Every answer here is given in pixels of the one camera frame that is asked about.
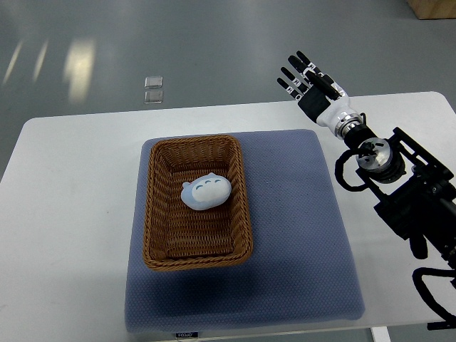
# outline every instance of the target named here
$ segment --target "black cable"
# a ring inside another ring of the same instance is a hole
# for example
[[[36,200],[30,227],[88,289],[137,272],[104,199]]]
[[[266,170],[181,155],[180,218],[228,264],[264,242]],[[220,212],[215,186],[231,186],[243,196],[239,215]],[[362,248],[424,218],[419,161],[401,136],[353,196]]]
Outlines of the black cable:
[[[360,192],[366,190],[368,185],[365,183],[363,185],[351,186],[343,178],[343,165],[354,155],[374,155],[375,152],[367,150],[365,148],[353,148],[352,150],[347,150],[337,159],[336,167],[334,170],[334,175],[336,176],[337,182],[348,191]]]
[[[428,267],[420,267],[413,272],[412,279],[415,288],[420,294],[423,301],[440,317],[442,317],[449,324],[456,325],[456,316],[446,311],[432,296],[425,282],[423,276],[446,276],[450,278],[456,277],[454,269],[430,269]]]

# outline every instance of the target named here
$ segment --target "robotic arm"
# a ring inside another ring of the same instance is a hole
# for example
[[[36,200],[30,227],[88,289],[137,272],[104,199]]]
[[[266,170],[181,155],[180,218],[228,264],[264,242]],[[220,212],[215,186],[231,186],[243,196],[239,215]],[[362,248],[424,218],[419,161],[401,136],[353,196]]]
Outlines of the robotic arm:
[[[416,269],[413,281],[425,303],[445,320],[428,328],[456,328],[456,316],[434,300],[422,279],[424,275],[450,277],[456,288],[456,189],[449,183],[453,174],[400,128],[390,138],[378,138],[366,125],[366,115],[350,107],[346,92],[302,52],[296,55],[288,61],[299,76],[281,68],[289,83],[282,78],[278,83],[312,121],[329,128],[348,146],[336,161],[338,183],[352,192],[370,189],[380,201],[374,210],[397,235],[410,241],[417,259],[428,257],[427,241],[441,253],[452,270]],[[343,178],[343,166],[352,156],[356,156],[356,173],[363,181],[359,186],[351,186]],[[386,195],[377,183],[393,183],[405,175],[404,157],[413,163],[413,175]]]

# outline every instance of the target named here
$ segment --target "concrete floor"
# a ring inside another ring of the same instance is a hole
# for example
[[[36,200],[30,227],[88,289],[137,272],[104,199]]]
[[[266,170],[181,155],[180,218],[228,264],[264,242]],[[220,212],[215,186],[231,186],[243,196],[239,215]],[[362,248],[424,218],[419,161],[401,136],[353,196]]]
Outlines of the concrete floor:
[[[456,20],[419,21],[405,0],[0,0],[0,176],[31,118],[289,100],[276,78],[298,49],[349,95],[433,90],[456,109]],[[164,100],[146,105],[155,75]],[[390,335],[456,339],[423,325]]]

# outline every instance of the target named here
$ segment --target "wicker basket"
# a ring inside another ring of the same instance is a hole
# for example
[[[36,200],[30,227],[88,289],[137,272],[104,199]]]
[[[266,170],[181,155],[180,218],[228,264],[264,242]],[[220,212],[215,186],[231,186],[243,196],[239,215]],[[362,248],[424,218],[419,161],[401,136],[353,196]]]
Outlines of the wicker basket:
[[[213,172],[232,193],[222,205],[194,211],[180,199],[183,182]],[[151,150],[145,205],[145,264],[155,271],[232,266],[253,249],[244,166],[231,135],[161,140]]]

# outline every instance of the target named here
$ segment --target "toy face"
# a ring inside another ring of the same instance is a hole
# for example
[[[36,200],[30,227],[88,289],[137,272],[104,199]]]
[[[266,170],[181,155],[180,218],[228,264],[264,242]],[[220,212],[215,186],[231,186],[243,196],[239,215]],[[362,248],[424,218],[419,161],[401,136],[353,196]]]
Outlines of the toy face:
[[[182,201],[194,210],[206,210],[224,203],[231,193],[231,184],[223,176],[209,173],[189,183],[182,184]]]

